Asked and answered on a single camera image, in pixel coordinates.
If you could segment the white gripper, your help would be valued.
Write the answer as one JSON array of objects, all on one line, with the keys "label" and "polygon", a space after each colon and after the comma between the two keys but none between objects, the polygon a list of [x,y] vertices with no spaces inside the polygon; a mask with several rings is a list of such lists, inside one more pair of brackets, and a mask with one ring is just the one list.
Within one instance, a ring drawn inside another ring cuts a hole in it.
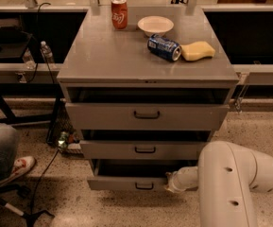
[{"label": "white gripper", "polygon": [[183,185],[179,182],[178,172],[166,172],[167,185],[164,187],[165,190],[172,193],[181,193],[184,191]]}]

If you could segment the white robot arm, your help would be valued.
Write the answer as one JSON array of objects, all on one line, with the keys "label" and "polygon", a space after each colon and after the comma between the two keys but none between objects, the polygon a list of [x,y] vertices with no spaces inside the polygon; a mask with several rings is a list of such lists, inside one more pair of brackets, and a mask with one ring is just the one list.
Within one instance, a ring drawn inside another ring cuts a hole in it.
[{"label": "white robot arm", "polygon": [[197,166],[166,176],[168,191],[198,189],[200,227],[258,227],[251,194],[273,193],[273,157],[215,141],[200,152]]}]

